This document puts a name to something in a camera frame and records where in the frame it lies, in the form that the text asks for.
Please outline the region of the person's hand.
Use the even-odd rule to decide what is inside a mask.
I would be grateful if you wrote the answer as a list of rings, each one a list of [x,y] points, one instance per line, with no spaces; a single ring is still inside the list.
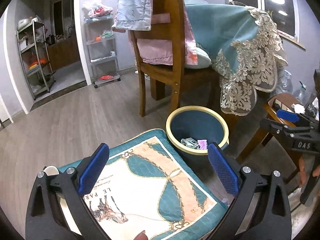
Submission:
[[[312,177],[316,178],[319,177],[319,165],[312,169],[312,171],[307,171],[306,161],[304,157],[300,157],[298,161],[298,168],[299,168],[299,182],[298,186],[302,187],[306,184],[307,178]]]

